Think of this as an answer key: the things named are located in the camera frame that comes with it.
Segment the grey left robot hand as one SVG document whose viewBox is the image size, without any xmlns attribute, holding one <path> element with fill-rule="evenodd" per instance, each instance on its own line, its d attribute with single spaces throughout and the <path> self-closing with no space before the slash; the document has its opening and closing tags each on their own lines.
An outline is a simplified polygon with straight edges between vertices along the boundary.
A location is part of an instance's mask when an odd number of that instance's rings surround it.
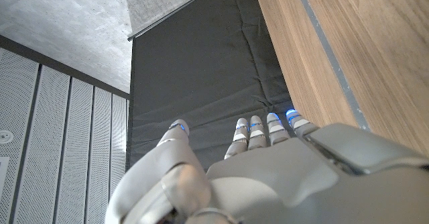
<svg viewBox="0 0 429 224">
<path fill-rule="evenodd" d="M 179 119 L 118 183 L 106 223 L 427 223 L 428 159 L 368 131 L 239 119 L 204 169 Z"/>
</svg>

